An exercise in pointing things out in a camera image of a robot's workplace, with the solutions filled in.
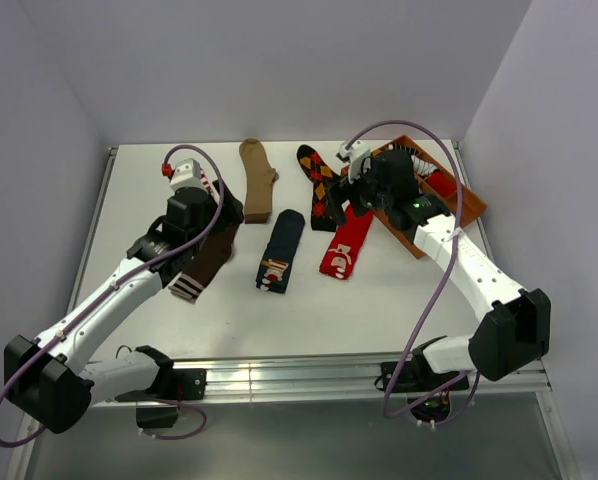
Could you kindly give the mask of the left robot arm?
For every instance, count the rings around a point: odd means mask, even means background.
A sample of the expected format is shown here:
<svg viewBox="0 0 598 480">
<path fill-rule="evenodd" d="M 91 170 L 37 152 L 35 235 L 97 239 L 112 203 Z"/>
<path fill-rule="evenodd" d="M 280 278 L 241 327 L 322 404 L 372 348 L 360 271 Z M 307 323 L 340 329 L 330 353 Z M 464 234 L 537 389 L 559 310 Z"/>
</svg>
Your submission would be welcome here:
<svg viewBox="0 0 598 480">
<path fill-rule="evenodd" d="M 182 186 L 164 215 L 127 250 L 110 277 L 62 320 L 4 349 L 1 397 L 54 434 L 72 428 L 93 405 L 129 393 L 172 401 L 174 363 L 151 346 L 116 360 L 91 363 L 99 346 L 139 306 L 155 296 L 198 253 L 208 235 L 237 227 L 242 205 L 220 180 L 214 193 Z"/>
</svg>

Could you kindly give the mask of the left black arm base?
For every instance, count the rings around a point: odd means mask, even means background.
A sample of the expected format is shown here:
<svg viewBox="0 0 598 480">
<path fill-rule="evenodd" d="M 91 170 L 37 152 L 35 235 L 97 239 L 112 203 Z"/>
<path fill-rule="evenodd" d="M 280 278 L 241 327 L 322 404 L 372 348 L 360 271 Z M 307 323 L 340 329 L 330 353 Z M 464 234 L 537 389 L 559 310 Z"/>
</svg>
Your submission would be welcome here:
<svg viewBox="0 0 598 480">
<path fill-rule="evenodd" d="M 157 407 L 137 407 L 135 419 L 139 428 L 169 429 L 183 415 L 179 406 L 161 403 L 168 401 L 197 401 L 205 395 L 207 371 L 201 368 L 174 369 L 170 379 L 164 386 L 147 391 L 131 391 L 115 397 L 117 402 L 148 402 L 158 404 Z"/>
</svg>

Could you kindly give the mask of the navy blue sock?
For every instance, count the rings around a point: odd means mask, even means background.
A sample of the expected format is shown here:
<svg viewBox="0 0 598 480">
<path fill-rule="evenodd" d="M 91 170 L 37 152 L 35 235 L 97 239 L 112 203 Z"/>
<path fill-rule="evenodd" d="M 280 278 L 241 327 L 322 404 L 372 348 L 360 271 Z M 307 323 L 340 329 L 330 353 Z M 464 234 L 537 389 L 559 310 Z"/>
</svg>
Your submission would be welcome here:
<svg viewBox="0 0 598 480">
<path fill-rule="evenodd" d="M 286 292 L 304 227 L 304 216 L 296 210 L 286 209 L 278 215 L 258 267 L 257 289 Z"/>
</svg>

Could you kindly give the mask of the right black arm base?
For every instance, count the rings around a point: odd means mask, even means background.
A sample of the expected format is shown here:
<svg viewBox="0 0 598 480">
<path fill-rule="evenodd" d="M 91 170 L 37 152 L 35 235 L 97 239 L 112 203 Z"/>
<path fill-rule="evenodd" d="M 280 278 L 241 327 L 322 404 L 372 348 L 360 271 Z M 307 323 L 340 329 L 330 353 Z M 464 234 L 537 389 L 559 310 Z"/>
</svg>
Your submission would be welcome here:
<svg viewBox="0 0 598 480">
<path fill-rule="evenodd" d="M 374 386 L 377 390 L 381 392 L 385 391 L 389 384 L 389 380 L 392 378 L 396 364 L 396 361 L 382 362 L 380 364 L 380 375 L 374 381 Z M 415 367 L 411 365 L 410 361 L 408 361 L 399 374 L 393 392 L 428 393 L 443 383 L 452 380 L 457 375 L 457 372 L 419 375 L 415 371 Z M 450 393 L 452 391 L 467 391 L 468 389 L 469 381 L 467 378 L 464 378 L 446 390 L 435 394 L 430 399 L 412 409 L 411 412 L 416 420 L 423 422 L 429 423 L 431 421 L 444 421 L 450 416 L 452 409 Z"/>
</svg>

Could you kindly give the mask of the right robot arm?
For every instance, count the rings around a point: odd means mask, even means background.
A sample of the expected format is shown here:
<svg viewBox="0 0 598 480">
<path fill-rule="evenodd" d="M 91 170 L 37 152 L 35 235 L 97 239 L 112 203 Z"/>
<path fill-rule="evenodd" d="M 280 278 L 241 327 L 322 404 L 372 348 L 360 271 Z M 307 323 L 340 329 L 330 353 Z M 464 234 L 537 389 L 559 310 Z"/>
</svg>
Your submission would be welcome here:
<svg viewBox="0 0 598 480">
<path fill-rule="evenodd" d="M 463 232 L 441 199 L 421 192 L 405 150 L 374 155 L 365 146 L 342 145 L 337 156 L 348 170 L 328 190 L 335 222 L 347 222 L 344 203 L 357 216 L 382 212 L 394 229 L 443 269 L 478 321 L 471 335 L 442 337 L 415 350 L 411 370 L 417 386 L 434 389 L 454 371 L 476 371 L 497 381 L 548 353 L 547 295 L 508 277 Z"/>
</svg>

